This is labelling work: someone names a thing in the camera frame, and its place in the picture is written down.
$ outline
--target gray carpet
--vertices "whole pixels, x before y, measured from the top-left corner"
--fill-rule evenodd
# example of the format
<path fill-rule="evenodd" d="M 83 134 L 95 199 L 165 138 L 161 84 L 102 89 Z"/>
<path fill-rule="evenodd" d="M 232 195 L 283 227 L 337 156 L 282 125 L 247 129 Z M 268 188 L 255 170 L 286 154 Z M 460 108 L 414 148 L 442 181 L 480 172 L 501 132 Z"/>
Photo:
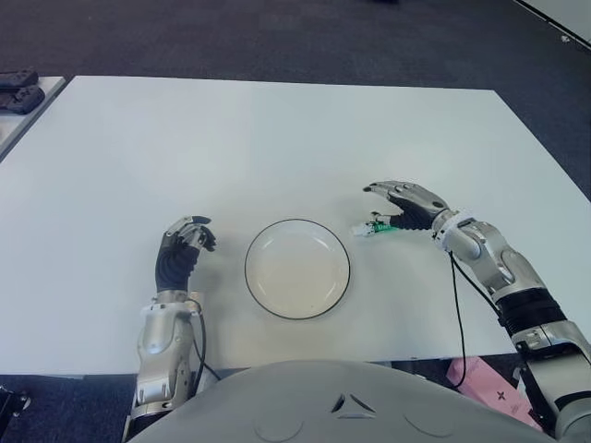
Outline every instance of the gray carpet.
<path fill-rule="evenodd" d="M 511 0 L 0 2 L 0 70 L 495 90 L 591 198 L 591 53 L 560 36 Z M 507 377 L 515 357 L 496 362 Z M 446 365 L 407 367 L 445 385 Z M 116 442 L 133 391 L 0 382 L 34 397 L 6 441 Z"/>

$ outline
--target black object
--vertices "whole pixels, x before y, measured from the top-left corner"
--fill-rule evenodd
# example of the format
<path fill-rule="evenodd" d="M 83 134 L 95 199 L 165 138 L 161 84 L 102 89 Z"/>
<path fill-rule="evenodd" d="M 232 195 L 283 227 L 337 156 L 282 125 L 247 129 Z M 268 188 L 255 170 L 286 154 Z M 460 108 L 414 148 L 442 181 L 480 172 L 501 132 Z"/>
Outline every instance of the black object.
<path fill-rule="evenodd" d="M 458 381 L 455 385 L 452 386 L 454 389 L 458 389 L 460 386 L 464 384 L 465 381 L 465 372 L 466 372 L 466 365 L 465 365 L 465 340 L 464 340 L 464 326 L 462 325 L 462 315 L 460 314 L 460 302 L 458 300 L 458 287 L 455 280 L 455 264 L 453 261 L 453 254 L 450 252 L 450 262 L 452 264 L 452 281 L 453 281 L 453 299 L 455 300 L 455 313 L 458 317 L 458 326 L 460 328 L 460 339 L 462 344 L 462 377 L 460 381 Z"/>
<path fill-rule="evenodd" d="M 24 88 L 36 85 L 39 74 L 32 69 L 21 69 L 13 72 L 0 72 L 0 88 Z"/>
<path fill-rule="evenodd" d="M 566 319 L 546 288 L 512 293 L 499 299 L 497 306 L 510 337 L 520 330 Z"/>
<path fill-rule="evenodd" d="M 12 417 L 17 417 L 30 404 L 30 397 L 24 393 L 0 389 L 0 438 L 5 433 Z"/>
<path fill-rule="evenodd" d="M 193 223 L 201 225 L 201 235 L 204 236 L 202 247 L 213 251 L 215 236 L 210 229 L 203 226 L 210 221 L 207 217 L 193 216 Z M 199 249 L 179 237 L 178 233 L 165 233 L 156 258 L 156 291 L 186 291 L 188 278 L 198 258 Z"/>
<path fill-rule="evenodd" d="M 45 99 L 45 93 L 38 86 L 0 89 L 0 111 L 12 114 L 28 114 Z"/>
<path fill-rule="evenodd" d="M 165 411 L 160 413 L 153 413 L 152 415 L 142 415 L 136 418 L 135 420 L 131 420 L 129 422 L 129 428 L 127 429 L 125 441 L 129 441 L 131 438 L 135 437 L 141 431 L 153 425 L 167 414 L 168 411 Z"/>

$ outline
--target robotic arm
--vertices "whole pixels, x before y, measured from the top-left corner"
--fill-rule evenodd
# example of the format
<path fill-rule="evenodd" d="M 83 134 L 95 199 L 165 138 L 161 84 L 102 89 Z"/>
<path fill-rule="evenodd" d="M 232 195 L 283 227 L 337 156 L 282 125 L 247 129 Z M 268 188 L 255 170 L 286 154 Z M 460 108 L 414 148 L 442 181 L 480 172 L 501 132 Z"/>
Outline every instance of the robotic arm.
<path fill-rule="evenodd" d="M 364 191 L 381 195 L 403 211 L 380 216 L 382 222 L 401 229 L 431 229 L 439 248 L 471 268 L 524 359 L 521 375 L 545 430 L 561 441 L 586 441 L 591 435 L 591 346 L 525 257 L 494 226 L 451 210 L 424 187 L 387 181 Z"/>
<path fill-rule="evenodd" d="M 191 382 L 189 355 L 195 340 L 191 316 L 202 313 L 199 304 L 197 311 L 191 311 L 185 301 L 188 278 L 200 250 L 215 247 L 215 237 L 205 226 L 209 222 L 205 217 L 184 217 L 163 235 L 156 258 L 157 295 L 142 310 L 140 368 L 124 441 L 187 401 L 199 383 L 200 373 L 196 383 Z"/>

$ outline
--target pink paper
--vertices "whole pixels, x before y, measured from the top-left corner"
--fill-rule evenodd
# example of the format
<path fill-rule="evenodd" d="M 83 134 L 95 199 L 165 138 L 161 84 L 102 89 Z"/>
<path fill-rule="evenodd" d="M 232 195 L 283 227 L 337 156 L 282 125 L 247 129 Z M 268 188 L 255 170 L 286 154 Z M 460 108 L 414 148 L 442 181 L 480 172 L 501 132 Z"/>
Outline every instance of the pink paper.
<path fill-rule="evenodd" d="M 465 359 L 466 374 L 464 383 L 458 388 L 466 397 L 486 404 L 489 408 L 506 413 L 527 425 L 541 430 L 529 415 L 532 405 L 528 399 L 511 386 L 499 373 L 487 365 L 480 357 Z M 447 378 L 456 384 L 462 377 L 464 362 L 461 358 L 452 361 Z"/>

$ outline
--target wire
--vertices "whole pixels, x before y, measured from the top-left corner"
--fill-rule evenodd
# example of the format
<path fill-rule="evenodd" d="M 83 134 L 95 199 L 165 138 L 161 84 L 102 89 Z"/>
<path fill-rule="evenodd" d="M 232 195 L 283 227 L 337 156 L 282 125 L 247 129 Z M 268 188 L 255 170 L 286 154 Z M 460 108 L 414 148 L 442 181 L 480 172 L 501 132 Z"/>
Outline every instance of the wire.
<path fill-rule="evenodd" d="M 199 348 L 197 347 L 197 341 L 193 340 L 193 345 L 195 346 L 195 352 L 197 353 L 197 357 L 199 358 L 199 361 L 203 361 L 203 365 L 205 366 L 205 368 L 211 372 L 211 374 L 216 377 L 219 380 L 221 380 L 222 378 L 218 375 L 217 372 L 215 372 L 211 366 L 209 366 L 207 364 L 207 362 L 205 360 L 203 360 L 203 357 L 201 356 L 201 353 L 199 352 Z"/>
<path fill-rule="evenodd" d="M 190 300 L 191 302 L 195 303 L 195 305 L 197 306 L 197 312 L 199 315 L 199 324 L 201 325 L 201 353 L 199 353 L 199 348 L 197 346 L 197 341 L 195 340 L 195 338 L 193 338 L 193 345 L 195 346 L 195 351 L 197 352 L 197 356 L 199 358 L 199 369 L 197 371 L 197 374 L 195 375 L 195 382 L 194 382 L 194 386 L 193 386 L 193 396 L 195 394 L 197 394 L 197 389 L 199 388 L 199 383 L 201 381 L 201 377 L 203 375 L 203 368 L 207 367 L 208 370 L 213 374 L 214 377 L 216 377 L 218 380 L 220 380 L 220 376 L 218 376 L 215 371 L 213 371 L 213 369 L 211 369 L 209 367 L 209 365 L 207 365 L 205 363 L 205 351 L 206 351 L 206 346 L 207 346 L 207 336 L 205 333 L 205 319 L 203 318 L 203 310 L 201 309 L 201 305 L 199 304 L 198 301 L 193 300 L 193 299 L 187 299 Z"/>
<path fill-rule="evenodd" d="M 460 378 L 460 381 L 458 381 L 455 385 L 453 385 L 452 387 L 454 389 L 459 388 L 460 386 L 462 386 L 462 384 L 464 383 L 465 380 L 465 340 L 464 340 L 464 325 L 462 325 L 462 316 L 460 314 L 460 302 L 458 300 L 458 288 L 457 288 L 457 284 L 455 281 L 455 266 L 454 266 L 454 260 L 453 260 L 453 255 L 450 252 L 450 260 L 451 260 L 451 265 L 452 265 L 452 281 L 453 281 L 453 298 L 455 300 L 455 313 L 458 316 L 458 325 L 460 327 L 460 338 L 462 340 L 462 361 L 463 361 L 463 368 L 462 368 L 462 377 Z"/>
<path fill-rule="evenodd" d="M 462 274 L 462 276 L 468 281 L 468 283 L 470 283 L 470 285 L 472 285 L 472 287 L 476 290 L 477 293 L 480 294 L 480 296 L 482 298 L 484 298 L 485 302 L 488 303 L 488 305 L 490 306 L 490 309 L 492 309 L 493 311 L 495 311 L 495 314 L 497 315 L 497 317 L 501 317 L 501 312 L 500 310 L 492 303 L 492 301 L 488 298 L 488 296 L 476 285 L 476 283 L 474 283 L 474 281 L 472 279 L 470 279 L 470 277 L 468 277 L 468 275 L 464 272 L 464 270 L 460 267 L 460 265 L 458 264 L 458 262 L 455 260 L 455 258 L 453 258 L 453 253 L 450 252 L 450 259 L 452 260 L 452 271 L 453 268 L 455 267 L 456 269 L 458 269 L 460 271 L 460 273 Z"/>
<path fill-rule="evenodd" d="M 206 349 L 206 343 L 207 340 L 205 338 L 205 322 L 203 321 L 203 314 L 201 313 L 201 306 L 199 306 L 198 311 L 199 311 L 199 323 L 201 324 L 201 350 L 203 351 L 203 354 L 199 354 L 198 355 L 201 357 L 199 359 L 199 369 L 197 371 L 197 374 L 195 375 L 195 382 L 193 383 L 193 396 L 195 394 L 197 394 L 197 389 L 199 388 L 199 382 L 201 381 L 201 376 L 203 375 L 203 367 L 205 366 L 205 349 Z M 193 338 L 193 344 L 195 345 L 195 349 L 197 350 L 197 341 L 195 340 L 195 338 Z"/>

